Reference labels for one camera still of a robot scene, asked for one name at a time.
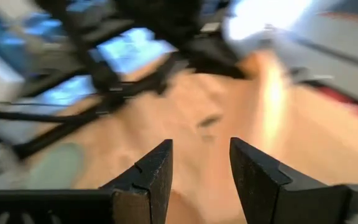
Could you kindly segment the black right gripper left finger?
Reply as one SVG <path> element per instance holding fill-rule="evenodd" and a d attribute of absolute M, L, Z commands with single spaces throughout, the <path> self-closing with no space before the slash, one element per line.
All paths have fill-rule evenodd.
<path fill-rule="evenodd" d="M 0 190 L 0 224 L 165 224 L 172 176 L 166 139 L 98 189 Z"/>

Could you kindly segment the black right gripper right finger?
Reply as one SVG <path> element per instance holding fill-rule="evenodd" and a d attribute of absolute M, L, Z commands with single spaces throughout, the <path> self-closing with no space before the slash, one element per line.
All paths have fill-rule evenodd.
<path fill-rule="evenodd" d="M 248 224 L 358 224 L 358 184 L 326 185 L 240 138 L 229 158 Z"/>

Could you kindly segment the light blue plate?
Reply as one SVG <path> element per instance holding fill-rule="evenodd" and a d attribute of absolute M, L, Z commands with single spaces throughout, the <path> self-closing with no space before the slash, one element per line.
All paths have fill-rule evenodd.
<path fill-rule="evenodd" d="M 29 171 L 25 188 L 30 190 L 70 189 L 85 163 L 84 149 L 73 142 L 48 151 Z"/>

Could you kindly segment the red black power box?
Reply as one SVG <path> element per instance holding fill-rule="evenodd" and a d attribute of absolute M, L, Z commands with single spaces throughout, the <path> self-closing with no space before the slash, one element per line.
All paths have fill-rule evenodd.
<path fill-rule="evenodd" d="M 324 84 L 322 82 L 322 78 L 311 76 L 308 72 L 296 70 L 292 71 L 290 75 L 293 83 L 312 87 L 312 89 L 317 90 L 324 96 L 347 106 L 354 114 L 358 115 L 358 98 L 351 96 L 349 93 L 346 93 L 338 88 Z"/>

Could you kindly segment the black aluminium rig frame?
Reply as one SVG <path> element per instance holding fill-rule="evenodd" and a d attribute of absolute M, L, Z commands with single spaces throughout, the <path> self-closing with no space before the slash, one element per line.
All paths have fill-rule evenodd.
<path fill-rule="evenodd" d="M 167 89 L 166 80 L 170 70 L 175 65 L 178 65 L 180 59 L 181 55 L 178 52 L 170 53 L 167 60 L 150 75 L 136 82 L 121 82 L 119 88 L 105 94 L 100 103 L 76 115 L 51 116 L 0 111 L 0 119 L 3 120 L 58 124 L 57 127 L 29 142 L 13 145 L 13 151 L 18 155 L 19 159 L 26 159 L 82 126 L 100 118 L 102 114 L 117 111 L 127 103 L 129 98 L 152 90 L 161 95 Z"/>

